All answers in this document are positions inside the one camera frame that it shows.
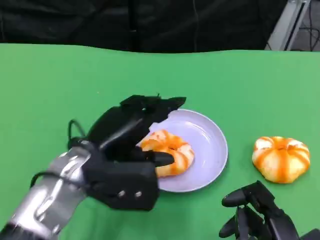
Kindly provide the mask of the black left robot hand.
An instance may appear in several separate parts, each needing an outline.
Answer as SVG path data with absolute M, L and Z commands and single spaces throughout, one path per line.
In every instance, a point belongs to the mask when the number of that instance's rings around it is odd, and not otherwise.
M 160 96 L 132 95 L 108 109 L 90 128 L 85 139 L 103 153 L 107 161 L 156 162 L 157 153 L 143 151 L 138 143 L 160 123 L 179 109 L 185 96 L 168 99 Z

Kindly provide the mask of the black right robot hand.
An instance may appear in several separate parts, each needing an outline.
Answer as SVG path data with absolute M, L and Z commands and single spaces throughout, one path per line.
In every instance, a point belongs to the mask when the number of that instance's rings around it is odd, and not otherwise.
M 275 204 L 275 197 L 261 181 L 227 194 L 221 201 L 235 214 L 222 226 L 220 238 L 237 240 L 299 240 L 291 218 Z

